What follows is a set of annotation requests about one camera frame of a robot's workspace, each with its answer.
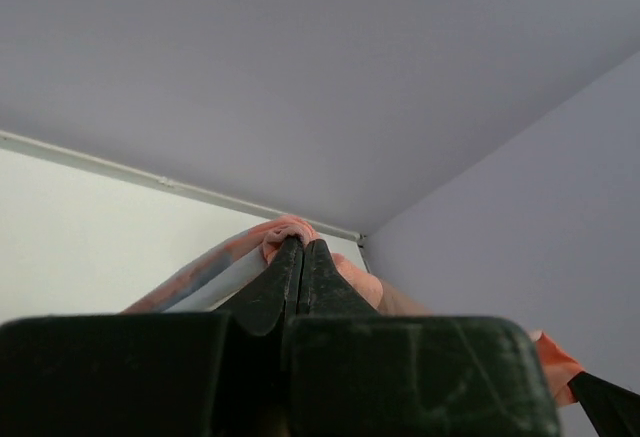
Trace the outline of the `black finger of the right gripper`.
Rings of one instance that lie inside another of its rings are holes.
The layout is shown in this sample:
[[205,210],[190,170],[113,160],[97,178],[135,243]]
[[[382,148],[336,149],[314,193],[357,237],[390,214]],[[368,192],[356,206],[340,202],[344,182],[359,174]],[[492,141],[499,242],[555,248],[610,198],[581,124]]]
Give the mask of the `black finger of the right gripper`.
[[639,437],[638,394],[587,372],[568,385],[600,437]]

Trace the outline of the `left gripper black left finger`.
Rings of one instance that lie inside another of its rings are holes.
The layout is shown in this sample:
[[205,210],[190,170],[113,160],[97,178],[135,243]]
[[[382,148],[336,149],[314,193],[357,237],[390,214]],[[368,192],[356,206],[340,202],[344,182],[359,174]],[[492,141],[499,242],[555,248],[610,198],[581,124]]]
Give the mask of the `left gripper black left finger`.
[[230,299],[230,312],[249,335],[263,337],[295,315],[304,246],[287,237],[266,269]]

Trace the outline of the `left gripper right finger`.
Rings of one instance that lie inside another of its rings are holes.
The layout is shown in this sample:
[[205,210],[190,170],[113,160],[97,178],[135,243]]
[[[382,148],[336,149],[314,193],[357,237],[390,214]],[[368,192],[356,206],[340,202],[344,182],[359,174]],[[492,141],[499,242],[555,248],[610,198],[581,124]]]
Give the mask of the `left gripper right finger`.
[[377,311],[338,272],[326,242],[312,241],[304,251],[296,311],[301,316],[359,317]]

